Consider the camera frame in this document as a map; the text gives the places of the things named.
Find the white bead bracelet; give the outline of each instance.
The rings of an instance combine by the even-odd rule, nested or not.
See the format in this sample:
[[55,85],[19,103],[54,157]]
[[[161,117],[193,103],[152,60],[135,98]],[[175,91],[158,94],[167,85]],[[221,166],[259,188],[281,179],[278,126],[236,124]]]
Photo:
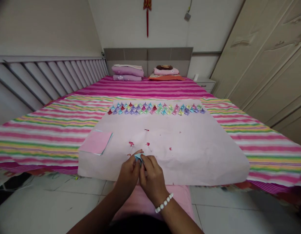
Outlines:
[[160,206],[158,206],[155,209],[156,214],[159,213],[167,204],[168,202],[173,198],[173,193],[170,193],[170,195],[167,197],[167,199],[164,201],[163,204],[161,204]]

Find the nightstand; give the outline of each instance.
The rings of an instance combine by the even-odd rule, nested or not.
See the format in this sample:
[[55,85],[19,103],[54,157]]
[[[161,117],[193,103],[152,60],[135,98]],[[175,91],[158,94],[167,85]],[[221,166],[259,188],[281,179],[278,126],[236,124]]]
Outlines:
[[199,86],[201,86],[203,89],[205,89],[208,93],[211,93],[213,87],[215,86],[215,81],[210,79],[205,80],[197,80],[195,81]]

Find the hand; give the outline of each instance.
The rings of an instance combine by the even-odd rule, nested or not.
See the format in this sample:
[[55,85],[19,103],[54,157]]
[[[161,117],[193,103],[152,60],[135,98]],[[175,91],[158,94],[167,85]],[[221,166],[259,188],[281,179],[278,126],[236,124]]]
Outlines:
[[147,197],[157,208],[169,196],[164,183],[164,173],[154,156],[141,155],[141,158],[144,164],[140,169],[140,184]]
[[134,155],[138,153],[144,152],[141,149],[138,150],[122,164],[115,188],[113,189],[118,196],[124,199],[124,201],[130,197],[137,184],[140,170],[140,160],[136,162]]

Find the person's left hand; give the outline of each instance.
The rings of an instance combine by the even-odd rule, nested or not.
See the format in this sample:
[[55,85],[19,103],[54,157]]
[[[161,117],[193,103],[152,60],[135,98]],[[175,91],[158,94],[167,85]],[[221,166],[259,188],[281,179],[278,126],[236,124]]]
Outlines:
[[115,192],[125,199],[130,197],[133,189],[137,184],[137,180],[140,172],[140,160],[136,162],[134,155],[138,153],[144,153],[143,150],[138,150],[130,158],[125,161],[120,169],[120,173],[115,185]]

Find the floor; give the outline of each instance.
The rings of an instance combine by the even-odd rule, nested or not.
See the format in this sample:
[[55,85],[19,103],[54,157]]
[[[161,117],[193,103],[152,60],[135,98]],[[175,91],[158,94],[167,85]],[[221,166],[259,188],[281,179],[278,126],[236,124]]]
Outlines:
[[[0,234],[66,233],[112,189],[113,182],[69,175],[31,177],[0,206]],[[301,233],[290,207],[262,192],[190,187],[195,222],[211,233]]]

